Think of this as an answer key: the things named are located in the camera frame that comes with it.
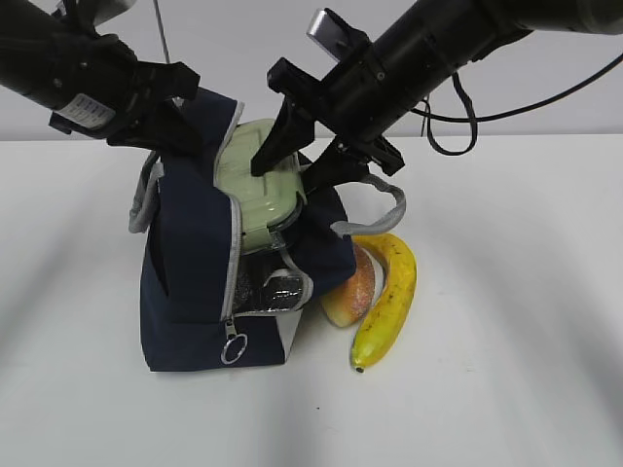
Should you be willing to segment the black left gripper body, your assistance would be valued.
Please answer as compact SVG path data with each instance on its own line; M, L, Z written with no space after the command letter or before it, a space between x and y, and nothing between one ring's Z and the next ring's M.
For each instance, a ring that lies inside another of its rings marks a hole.
M148 146L144 117L159 102L193 99L199 90L200 76L186 64L140 61L114 34L55 33L48 48L57 99L49 126L65 134Z

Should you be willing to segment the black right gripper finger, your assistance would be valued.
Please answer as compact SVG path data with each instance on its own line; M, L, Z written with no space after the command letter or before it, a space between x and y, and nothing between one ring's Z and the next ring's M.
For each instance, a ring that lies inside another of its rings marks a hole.
M251 174L260 176L315 139L316 116L310 96L286 95L273 127L251 161Z
M350 182L359 182L369 174L370 160L357 148L334 138L320 157L304 170L307 195Z

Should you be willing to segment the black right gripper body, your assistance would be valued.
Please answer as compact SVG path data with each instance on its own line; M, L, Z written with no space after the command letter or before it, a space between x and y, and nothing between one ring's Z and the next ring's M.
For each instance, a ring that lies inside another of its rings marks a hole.
M391 97L389 75L376 57L373 44L360 30L351 31L354 48L327 75L316 79L282 57L269 70L268 86L289 96L310 96L322 124L376 163L387 175L404 166L400 152L383 133L404 111Z

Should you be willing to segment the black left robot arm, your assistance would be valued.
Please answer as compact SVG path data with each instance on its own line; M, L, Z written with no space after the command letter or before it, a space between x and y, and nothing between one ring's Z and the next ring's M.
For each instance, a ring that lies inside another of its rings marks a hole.
M177 103L200 76L182 62L139 60L97 27L131 1L61 1L47 13L29 1L1 4L1 85L51 110L49 125L111 146L196 155L202 138Z

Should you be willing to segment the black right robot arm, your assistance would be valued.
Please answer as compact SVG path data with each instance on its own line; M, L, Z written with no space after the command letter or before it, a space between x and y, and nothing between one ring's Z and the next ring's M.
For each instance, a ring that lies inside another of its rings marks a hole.
M330 9L315 13L308 36L335 60L317 79L287 59L268 73L283 95L275 124L250 169L260 176L308 147L314 128L334 138L304 172L307 193L360 181L376 164L404 164L385 132L458 70L534 31L618 35L618 1L418 1L377 39Z

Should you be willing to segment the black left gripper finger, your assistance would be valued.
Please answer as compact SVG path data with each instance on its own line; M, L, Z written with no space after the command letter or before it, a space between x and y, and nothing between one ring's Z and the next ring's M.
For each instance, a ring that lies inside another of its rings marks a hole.
M183 156L197 156L203 140L170 100L159 102L141 124L141 137L150 149Z

